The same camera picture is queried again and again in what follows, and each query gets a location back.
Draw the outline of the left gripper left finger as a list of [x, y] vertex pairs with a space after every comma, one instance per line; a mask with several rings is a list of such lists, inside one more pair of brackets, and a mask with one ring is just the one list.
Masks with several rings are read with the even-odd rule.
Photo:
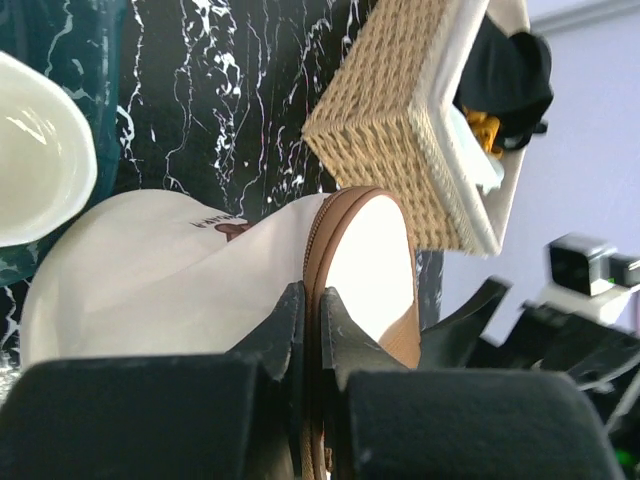
[[305, 292], [217, 355], [48, 361], [1, 409], [5, 479], [297, 479]]

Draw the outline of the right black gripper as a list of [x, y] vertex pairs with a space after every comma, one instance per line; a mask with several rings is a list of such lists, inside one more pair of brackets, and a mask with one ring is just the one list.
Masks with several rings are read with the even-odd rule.
[[[489, 277], [454, 313], [421, 333], [420, 368], [465, 368], [511, 284]], [[577, 313], [522, 305], [499, 346], [479, 340], [481, 368], [560, 372], [600, 416], [628, 479], [639, 477], [639, 339]]]

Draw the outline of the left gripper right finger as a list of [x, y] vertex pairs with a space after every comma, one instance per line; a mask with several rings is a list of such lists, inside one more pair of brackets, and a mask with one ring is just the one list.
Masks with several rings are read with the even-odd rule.
[[620, 479], [602, 422], [562, 373], [410, 370], [320, 303], [335, 479]]

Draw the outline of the cream round laundry bag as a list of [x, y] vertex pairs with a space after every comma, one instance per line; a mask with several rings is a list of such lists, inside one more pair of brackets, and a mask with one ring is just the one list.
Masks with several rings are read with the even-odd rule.
[[399, 203], [379, 187], [308, 195], [254, 224], [165, 190], [105, 200], [64, 233], [32, 279], [20, 362], [224, 353], [298, 282], [302, 475], [322, 479], [324, 290], [336, 289], [371, 343], [400, 364], [415, 368], [421, 356], [414, 250]]

